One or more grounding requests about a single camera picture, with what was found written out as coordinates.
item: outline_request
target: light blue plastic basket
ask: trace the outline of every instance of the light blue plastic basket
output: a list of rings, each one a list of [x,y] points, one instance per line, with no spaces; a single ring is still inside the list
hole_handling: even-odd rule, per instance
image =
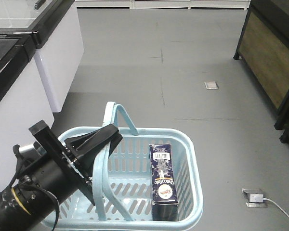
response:
[[[182,132],[167,128],[136,128],[124,107],[106,105],[103,126],[118,126],[121,112],[129,128],[119,128],[123,140],[109,154],[109,144],[97,155],[93,168],[95,206],[76,191],[60,205],[57,229],[116,231],[183,231],[196,225],[203,210],[203,196],[191,140]],[[101,127],[76,127],[59,140],[86,134]],[[179,200],[178,221],[152,221],[149,144],[170,143],[174,181]],[[50,214],[43,224],[52,227]]]

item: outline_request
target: cable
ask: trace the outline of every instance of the cable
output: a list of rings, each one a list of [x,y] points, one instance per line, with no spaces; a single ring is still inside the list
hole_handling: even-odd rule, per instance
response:
[[[284,209],[282,209],[275,201],[272,201],[271,199],[268,199],[268,198],[263,198],[264,201],[269,201],[269,202],[272,202],[273,204],[275,204],[277,206],[277,208],[279,208],[288,218],[289,218],[289,215],[288,213],[285,212]]]

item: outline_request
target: basket slot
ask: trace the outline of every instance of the basket slot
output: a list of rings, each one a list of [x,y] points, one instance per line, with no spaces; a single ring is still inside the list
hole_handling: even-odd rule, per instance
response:
[[[132,187],[130,191],[130,196],[133,196],[135,194],[137,188],[138,188],[138,184],[134,184],[134,186]]]
[[[146,215],[149,215],[149,214],[151,213],[151,211],[152,211],[151,203],[148,203],[147,206],[146,206],[146,208],[145,208],[144,213],[145,213]]]
[[[136,205],[137,205],[137,201],[134,200],[133,203],[132,203],[131,206],[130,206],[130,209],[129,209],[129,212],[130,212],[130,213],[133,213],[133,212],[134,212],[134,209],[136,208]]]
[[[145,200],[142,200],[138,206],[138,209],[136,211],[136,213],[139,215],[141,214],[141,212],[143,211],[143,208],[145,207]]]
[[[130,186],[131,186],[130,183],[128,183],[128,184],[125,186],[124,190],[122,191],[122,196],[125,196],[125,195],[126,195],[126,193],[128,192]]]
[[[66,208],[64,208],[64,206],[60,206],[60,212],[61,212],[61,215],[64,216],[64,218],[67,218],[67,212],[66,212]]]
[[[90,213],[92,211],[92,209],[94,208],[93,204],[90,204],[88,209],[87,209],[87,213]]]
[[[121,164],[122,164],[122,172],[125,172],[126,171],[126,161],[125,161],[125,159],[122,159],[121,160]]]
[[[146,188],[146,184],[142,184],[139,188],[137,195],[141,196],[143,194],[145,188]]]

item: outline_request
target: barcode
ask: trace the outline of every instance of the barcode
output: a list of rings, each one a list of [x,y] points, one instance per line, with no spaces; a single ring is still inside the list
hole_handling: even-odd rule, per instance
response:
[[[170,160],[170,153],[153,153],[153,160],[156,159]]]

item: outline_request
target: black freezer trim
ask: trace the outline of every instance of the black freezer trim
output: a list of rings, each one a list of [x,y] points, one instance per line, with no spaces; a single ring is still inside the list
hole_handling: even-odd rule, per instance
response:
[[[0,60],[0,102],[30,62],[35,45],[29,35],[0,36],[0,39],[15,40],[15,45]]]

